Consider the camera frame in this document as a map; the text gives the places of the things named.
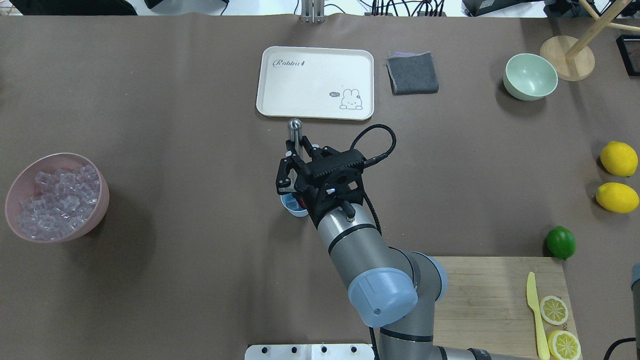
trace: cutting board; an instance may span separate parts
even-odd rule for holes
[[[435,345],[481,348],[495,354],[537,359],[533,312],[526,297],[529,272],[536,273],[538,299],[555,295],[564,300],[569,307],[566,330],[580,339],[560,260],[435,258],[445,267],[449,278],[447,293],[436,303]],[[562,325],[543,322],[547,335],[563,329]]]

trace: pink bowl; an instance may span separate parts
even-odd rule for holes
[[[73,233],[70,233],[63,238],[50,241],[31,239],[18,230],[18,215],[22,213],[20,200],[40,194],[40,190],[34,181],[34,178],[39,171],[53,174],[59,168],[73,171],[74,169],[85,167],[89,164],[96,169],[98,176],[100,177],[100,194],[98,195],[98,203],[95,205],[93,212],[89,215],[89,218],[84,222],[84,224],[78,227]],[[82,155],[62,152],[60,154],[46,156],[29,165],[29,167],[22,171],[11,185],[9,193],[6,196],[4,215],[6,216],[6,221],[9,223],[11,230],[13,230],[17,236],[20,236],[25,240],[33,241],[35,243],[61,243],[63,241],[77,239],[91,231],[104,217],[104,214],[107,211],[107,206],[109,206],[109,187],[107,186],[107,182],[104,180],[104,176],[102,176],[102,173],[98,170],[98,167]]]

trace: mint green bowl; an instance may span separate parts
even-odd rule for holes
[[[549,61],[538,55],[517,54],[507,62],[502,82],[516,99],[533,101],[556,89],[558,74]]]

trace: wooden stand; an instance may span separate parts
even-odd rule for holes
[[[556,68],[558,77],[567,81],[579,81],[586,79],[595,67],[595,57],[587,46],[618,14],[631,2],[631,0],[616,0],[613,5],[601,17],[597,17],[595,23],[580,39],[568,36],[552,37],[540,47],[540,56],[547,59]]]

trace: lime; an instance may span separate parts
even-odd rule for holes
[[[552,325],[562,325],[569,319],[569,310],[559,297],[545,296],[540,301],[540,315]]]
[[[547,247],[555,257],[567,260],[575,252],[575,238],[571,231],[558,226],[549,231]]]
[[[616,176],[631,176],[638,167],[638,155],[623,142],[610,142],[600,152],[600,161],[608,172]]]
[[[578,360],[582,354],[578,338],[566,330],[554,330],[549,334],[549,352],[558,360]]]
[[[614,213],[630,213],[638,207],[640,199],[635,190],[621,183],[606,183],[596,191],[596,201]]]

